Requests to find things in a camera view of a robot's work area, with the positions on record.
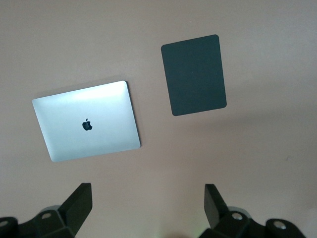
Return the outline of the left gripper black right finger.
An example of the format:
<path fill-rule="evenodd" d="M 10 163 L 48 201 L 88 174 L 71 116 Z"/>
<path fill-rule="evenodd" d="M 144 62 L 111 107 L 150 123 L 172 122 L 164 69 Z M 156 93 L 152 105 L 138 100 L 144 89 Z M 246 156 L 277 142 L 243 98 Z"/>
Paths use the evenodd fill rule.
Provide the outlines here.
<path fill-rule="evenodd" d="M 214 184 L 205 185 L 204 210 L 210 227 L 200 238 L 264 238 L 265 226 L 244 209 L 227 206 Z"/>

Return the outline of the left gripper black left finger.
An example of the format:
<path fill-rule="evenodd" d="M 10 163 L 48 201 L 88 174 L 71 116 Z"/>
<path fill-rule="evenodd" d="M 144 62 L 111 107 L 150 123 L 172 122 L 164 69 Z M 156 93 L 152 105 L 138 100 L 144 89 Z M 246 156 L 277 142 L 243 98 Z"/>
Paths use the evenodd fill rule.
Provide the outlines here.
<path fill-rule="evenodd" d="M 20 238 L 74 238 L 92 210 L 92 186 L 82 183 L 60 205 L 43 209 L 18 227 Z"/>

